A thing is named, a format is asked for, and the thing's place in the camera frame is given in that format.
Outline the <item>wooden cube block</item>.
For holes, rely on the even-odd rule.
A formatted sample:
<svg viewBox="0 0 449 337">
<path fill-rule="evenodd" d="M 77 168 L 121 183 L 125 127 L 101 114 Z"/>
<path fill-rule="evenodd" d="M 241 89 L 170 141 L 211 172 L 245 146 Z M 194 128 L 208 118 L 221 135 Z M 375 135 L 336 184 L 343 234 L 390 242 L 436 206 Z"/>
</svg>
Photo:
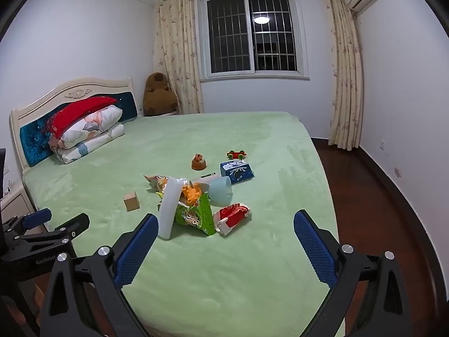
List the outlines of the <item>wooden cube block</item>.
<svg viewBox="0 0 449 337">
<path fill-rule="evenodd" d="M 131 192 L 123 197 L 123 202 L 127 211 L 134 211 L 140 208 L 140 203 L 136 192 Z"/>
</svg>

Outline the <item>orange chip bag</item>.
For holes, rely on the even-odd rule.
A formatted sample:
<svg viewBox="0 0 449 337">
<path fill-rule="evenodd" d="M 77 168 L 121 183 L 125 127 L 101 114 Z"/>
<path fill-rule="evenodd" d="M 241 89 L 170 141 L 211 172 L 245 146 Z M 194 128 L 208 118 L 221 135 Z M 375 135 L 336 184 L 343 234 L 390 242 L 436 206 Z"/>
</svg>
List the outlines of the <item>orange chip bag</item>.
<svg viewBox="0 0 449 337">
<path fill-rule="evenodd" d="M 144 178 L 148 181 L 150 187 L 155 192 L 163 192 L 168 183 L 168 178 L 165 176 L 153 175 L 144 176 Z"/>
</svg>

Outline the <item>white plastic tube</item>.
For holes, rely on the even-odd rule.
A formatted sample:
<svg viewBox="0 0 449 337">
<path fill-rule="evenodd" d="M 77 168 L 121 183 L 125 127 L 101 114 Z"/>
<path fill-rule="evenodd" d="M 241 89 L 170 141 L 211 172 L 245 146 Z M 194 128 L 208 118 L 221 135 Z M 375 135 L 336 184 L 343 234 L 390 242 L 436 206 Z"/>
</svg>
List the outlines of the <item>white plastic tube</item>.
<svg viewBox="0 0 449 337">
<path fill-rule="evenodd" d="M 173 222 L 181 193 L 187 179 L 173 178 L 168 179 L 164 189 L 164 195 L 158 212 L 158 236 L 163 240 L 169 240 L 173 227 Z"/>
</svg>

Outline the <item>green snack bag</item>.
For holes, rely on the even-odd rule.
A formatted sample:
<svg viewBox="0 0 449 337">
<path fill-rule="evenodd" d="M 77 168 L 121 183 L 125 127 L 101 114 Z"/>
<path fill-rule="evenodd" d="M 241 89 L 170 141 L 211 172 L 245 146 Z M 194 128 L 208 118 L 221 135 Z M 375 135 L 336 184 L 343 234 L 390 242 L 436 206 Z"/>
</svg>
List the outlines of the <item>green snack bag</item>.
<svg viewBox="0 0 449 337">
<path fill-rule="evenodd" d="M 181 195 L 175 211 L 174 221 L 179 225 L 194 227 L 207 236 L 216 233 L 212 208 L 206 193 L 200 195 L 191 205 Z"/>
</svg>

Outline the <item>orange dinosaur toy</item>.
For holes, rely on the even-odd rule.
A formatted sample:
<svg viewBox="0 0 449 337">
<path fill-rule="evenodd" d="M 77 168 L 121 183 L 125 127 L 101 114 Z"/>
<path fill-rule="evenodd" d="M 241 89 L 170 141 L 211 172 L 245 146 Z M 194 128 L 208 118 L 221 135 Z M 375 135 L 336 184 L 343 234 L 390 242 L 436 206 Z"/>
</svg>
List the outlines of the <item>orange dinosaur toy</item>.
<svg viewBox="0 0 449 337">
<path fill-rule="evenodd" d="M 182 188 L 180 200 L 185 205 L 192 206 L 201 196 L 202 190 L 200 189 L 199 184 L 193 185 L 192 183 L 188 183 Z"/>
</svg>

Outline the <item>red white wrapper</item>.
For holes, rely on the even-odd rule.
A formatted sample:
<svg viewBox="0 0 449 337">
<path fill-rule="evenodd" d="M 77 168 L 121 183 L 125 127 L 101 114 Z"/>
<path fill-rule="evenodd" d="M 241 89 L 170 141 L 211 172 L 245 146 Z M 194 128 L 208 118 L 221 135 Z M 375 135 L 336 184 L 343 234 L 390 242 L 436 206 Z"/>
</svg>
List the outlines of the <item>red white wrapper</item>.
<svg viewBox="0 0 449 337">
<path fill-rule="evenodd" d="M 250 216 L 250 208 L 240 202 L 221 208 L 213 214 L 215 230 L 220 235 L 227 236 L 239 223 Z"/>
</svg>

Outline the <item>brown hamster plush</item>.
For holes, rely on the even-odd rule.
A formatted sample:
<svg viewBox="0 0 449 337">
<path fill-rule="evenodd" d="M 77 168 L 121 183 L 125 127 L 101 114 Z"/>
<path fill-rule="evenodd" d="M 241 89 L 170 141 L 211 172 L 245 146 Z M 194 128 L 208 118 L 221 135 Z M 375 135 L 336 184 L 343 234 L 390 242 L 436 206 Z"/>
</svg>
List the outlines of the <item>brown hamster plush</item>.
<svg viewBox="0 0 449 337">
<path fill-rule="evenodd" d="M 205 158 L 201 154 L 195 154 L 194 158 L 191 161 L 191 168 L 193 170 L 205 170 L 207 167 L 207 163 Z"/>
</svg>

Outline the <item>blue tissue box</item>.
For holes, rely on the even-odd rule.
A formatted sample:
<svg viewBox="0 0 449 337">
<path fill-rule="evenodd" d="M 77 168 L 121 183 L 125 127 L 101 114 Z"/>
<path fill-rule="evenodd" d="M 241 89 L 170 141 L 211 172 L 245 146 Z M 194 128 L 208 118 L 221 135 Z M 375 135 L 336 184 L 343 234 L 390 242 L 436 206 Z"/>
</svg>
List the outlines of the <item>blue tissue box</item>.
<svg viewBox="0 0 449 337">
<path fill-rule="evenodd" d="M 250 164 L 243 160 L 220 163 L 220 173 L 222 177 L 228 177 L 232 185 L 254 178 Z"/>
</svg>

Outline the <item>red green toy car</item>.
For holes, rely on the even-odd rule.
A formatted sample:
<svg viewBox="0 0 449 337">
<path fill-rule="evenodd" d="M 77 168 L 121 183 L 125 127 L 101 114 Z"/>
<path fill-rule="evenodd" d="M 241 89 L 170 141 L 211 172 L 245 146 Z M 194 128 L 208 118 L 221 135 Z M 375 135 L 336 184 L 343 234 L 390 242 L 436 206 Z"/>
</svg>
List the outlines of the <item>red green toy car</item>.
<svg viewBox="0 0 449 337">
<path fill-rule="evenodd" d="M 243 150 L 241 151 L 229 151 L 226 153 L 226 156 L 229 160 L 244 160 L 247 157 L 247 153 Z"/>
</svg>

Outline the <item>white cylindrical jar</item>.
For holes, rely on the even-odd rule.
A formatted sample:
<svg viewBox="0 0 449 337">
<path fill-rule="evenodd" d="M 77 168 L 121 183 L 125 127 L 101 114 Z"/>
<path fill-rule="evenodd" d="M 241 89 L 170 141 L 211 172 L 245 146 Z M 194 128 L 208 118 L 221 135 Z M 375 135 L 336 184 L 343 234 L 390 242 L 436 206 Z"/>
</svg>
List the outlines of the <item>white cylindrical jar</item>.
<svg viewBox="0 0 449 337">
<path fill-rule="evenodd" d="M 221 175 L 217 174 L 217 173 L 210 173 L 210 174 L 205 174 L 202 175 L 201 177 L 197 177 L 195 179 L 191 179 L 190 182 L 195 185 L 195 184 L 199 184 L 200 189 L 202 190 L 202 192 L 208 192 L 209 187 L 210 187 L 210 183 L 217 178 L 220 178 Z"/>
</svg>

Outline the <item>cream bed headboard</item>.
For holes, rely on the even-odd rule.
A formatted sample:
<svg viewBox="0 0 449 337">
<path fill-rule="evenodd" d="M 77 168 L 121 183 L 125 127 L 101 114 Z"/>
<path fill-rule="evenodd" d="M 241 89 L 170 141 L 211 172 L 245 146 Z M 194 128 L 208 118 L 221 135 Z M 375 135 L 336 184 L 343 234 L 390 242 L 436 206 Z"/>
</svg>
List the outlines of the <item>cream bed headboard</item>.
<svg viewBox="0 0 449 337">
<path fill-rule="evenodd" d="M 11 111 L 10 127 L 21 174 L 26 173 L 31 165 L 20 139 L 20 129 L 40 119 L 46 122 L 62 107 L 93 96 L 115 97 L 123 110 L 121 119 L 123 122 L 133 120 L 140 114 L 130 78 L 125 80 L 79 78 L 61 84 L 24 108 Z"/>
</svg>

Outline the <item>floral white pillow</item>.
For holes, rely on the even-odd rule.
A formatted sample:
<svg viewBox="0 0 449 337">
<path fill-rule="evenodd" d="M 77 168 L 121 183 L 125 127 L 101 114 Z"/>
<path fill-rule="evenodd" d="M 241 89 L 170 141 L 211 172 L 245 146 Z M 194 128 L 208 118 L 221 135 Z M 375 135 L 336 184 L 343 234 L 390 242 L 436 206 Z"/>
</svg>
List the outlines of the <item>floral white pillow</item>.
<svg viewBox="0 0 449 337">
<path fill-rule="evenodd" d="M 51 135 L 50 148 L 70 149 L 80 142 L 94 138 L 117 124 L 123 115 L 123 110 L 115 105 L 107 106 L 79 119 L 67 128 L 60 138 Z"/>
</svg>

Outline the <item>green bed blanket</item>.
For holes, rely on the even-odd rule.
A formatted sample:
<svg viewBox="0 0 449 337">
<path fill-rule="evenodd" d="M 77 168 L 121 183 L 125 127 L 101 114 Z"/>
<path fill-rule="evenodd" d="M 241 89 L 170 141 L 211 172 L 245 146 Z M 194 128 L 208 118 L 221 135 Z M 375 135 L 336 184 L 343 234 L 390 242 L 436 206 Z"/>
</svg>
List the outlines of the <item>green bed blanket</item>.
<svg viewBox="0 0 449 337">
<path fill-rule="evenodd" d="M 162 238 L 123 289 L 155 336 L 299 336 L 328 292 L 297 239 L 305 210 L 336 233 L 308 131 L 288 113 L 141 117 L 112 141 L 79 144 L 23 183 L 55 230 L 85 213 L 80 256 L 156 215 Z"/>
</svg>

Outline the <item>right floral curtain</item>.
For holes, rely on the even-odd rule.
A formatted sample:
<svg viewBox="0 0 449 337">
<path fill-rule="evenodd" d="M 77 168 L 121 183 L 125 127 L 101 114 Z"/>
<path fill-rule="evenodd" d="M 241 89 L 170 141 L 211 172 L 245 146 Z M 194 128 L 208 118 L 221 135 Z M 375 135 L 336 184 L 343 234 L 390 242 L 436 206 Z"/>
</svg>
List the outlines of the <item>right floral curtain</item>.
<svg viewBox="0 0 449 337">
<path fill-rule="evenodd" d="M 329 144 L 358 148 L 363 117 L 363 67 L 354 14 L 344 0 L 324 0 L 330 21 L 333 95 Z"/>
</svg>

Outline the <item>window with bars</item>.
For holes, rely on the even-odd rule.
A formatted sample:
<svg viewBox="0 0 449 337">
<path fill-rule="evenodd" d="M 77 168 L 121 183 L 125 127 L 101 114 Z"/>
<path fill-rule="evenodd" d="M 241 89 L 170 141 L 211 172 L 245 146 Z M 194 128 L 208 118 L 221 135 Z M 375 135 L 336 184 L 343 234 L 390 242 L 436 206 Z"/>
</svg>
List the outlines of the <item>window with bars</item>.
<svg viewBox="0 0 449 337">
<path fill-rule="evenodd" d="M 298 0 L 196 0 L 202 80 L 308 79 Z"/>
</svg>

